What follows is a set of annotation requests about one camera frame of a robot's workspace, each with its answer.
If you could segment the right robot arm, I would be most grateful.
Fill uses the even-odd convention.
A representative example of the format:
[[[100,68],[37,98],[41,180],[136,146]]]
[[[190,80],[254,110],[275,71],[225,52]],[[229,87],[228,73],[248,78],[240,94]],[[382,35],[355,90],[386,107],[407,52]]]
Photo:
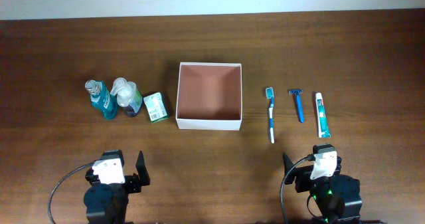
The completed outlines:
[[[313,223],[360,223],[363,201],[360,181],[341,173],[342,158],[331,144],[315,145],[312,153],[297,162],[283,154],[284,178],[280,186],[280,205],[284,208],[284,187],[295,185],[297,193],[308,192],[320,216]]]

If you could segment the green white toothpaste tube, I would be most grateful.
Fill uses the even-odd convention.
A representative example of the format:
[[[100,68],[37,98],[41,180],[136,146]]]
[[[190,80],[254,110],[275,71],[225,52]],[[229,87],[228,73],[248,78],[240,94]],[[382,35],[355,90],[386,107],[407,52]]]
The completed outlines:
[[[323,102],[323,96],[320,92],[315,94],[315,105],[317,110],[317,131],[319,138],[330,138],[331,134],[329,131],[329,125],[327,122],[327,116],[325,113],[325,107]]]

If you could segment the green soap bar box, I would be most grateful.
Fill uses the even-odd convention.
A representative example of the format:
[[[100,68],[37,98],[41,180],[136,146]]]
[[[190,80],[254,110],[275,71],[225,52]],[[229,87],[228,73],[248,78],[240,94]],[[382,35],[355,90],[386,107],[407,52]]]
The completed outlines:
[[[162,94],[160,92],[156,92],[144,97],[143,101],[147,108],[147,113],[151,123],[156,123],[168,119],[169,113],[166,109]]]

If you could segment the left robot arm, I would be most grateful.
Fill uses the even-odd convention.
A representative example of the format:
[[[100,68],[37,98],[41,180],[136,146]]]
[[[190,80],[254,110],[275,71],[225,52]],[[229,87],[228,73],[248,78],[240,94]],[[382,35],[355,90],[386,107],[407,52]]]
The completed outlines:
[[[124,174],[121,150],[105,151],[91,164],[86,180],[91,187],[84,194],[86,218],[89,224],[124,224],[129,195],[139,193],[150,184],[150,177],[140,152],[135,163],[136,172]]]

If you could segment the clear pump soap bottle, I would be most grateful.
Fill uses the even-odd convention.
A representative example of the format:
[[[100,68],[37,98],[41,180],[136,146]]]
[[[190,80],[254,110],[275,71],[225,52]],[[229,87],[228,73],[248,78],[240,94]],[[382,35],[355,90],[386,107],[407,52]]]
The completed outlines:
[[[143,97],[137,89],[136,83],[122,77],[116,78],[110,94],[116,97],[118,106],[124,109],[128,117],[133,118],[139,114],[143,105]]]

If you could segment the blue white toothbrush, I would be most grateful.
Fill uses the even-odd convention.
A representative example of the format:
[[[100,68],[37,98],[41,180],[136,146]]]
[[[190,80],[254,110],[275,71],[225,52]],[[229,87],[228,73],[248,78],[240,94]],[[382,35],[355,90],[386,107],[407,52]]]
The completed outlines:
[[[269,125],[270,125],[270,141],[273,144],[275,142],[274,137],[274,120],[273,120],[273,111],[274,111],[274,91],[272,87],[267,87],[265,89],[266,92],[266,98],[270,101],[270,105],[268,108],[268,115],[269,115]]]

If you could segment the teal mouthwash bottle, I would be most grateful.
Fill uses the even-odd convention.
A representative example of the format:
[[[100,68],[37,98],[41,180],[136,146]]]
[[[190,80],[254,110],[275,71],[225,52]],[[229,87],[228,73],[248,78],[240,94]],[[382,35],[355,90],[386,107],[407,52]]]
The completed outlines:
[[[116,98],[110,94],[103,81],[88,80],[85,89],[90,94],[93,107],[97,108],[105,119],[112,120],[116,117],[118,111]]]

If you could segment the blue disposable razor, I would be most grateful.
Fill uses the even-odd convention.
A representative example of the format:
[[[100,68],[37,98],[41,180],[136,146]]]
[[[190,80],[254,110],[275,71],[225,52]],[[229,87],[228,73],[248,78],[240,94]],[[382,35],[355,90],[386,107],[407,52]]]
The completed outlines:
[[[298,120],[299,120],[300,123],[305,122],[305,118],[304,118],[304,115],[303,115],[303,106],[302,106],[302,101],[301,101],[302,92],[303,92],[303,90],[298,89],[298,88],[288,90],[288,93],[293,95],[294,98],[295,98],[297,115],[298,115]]]

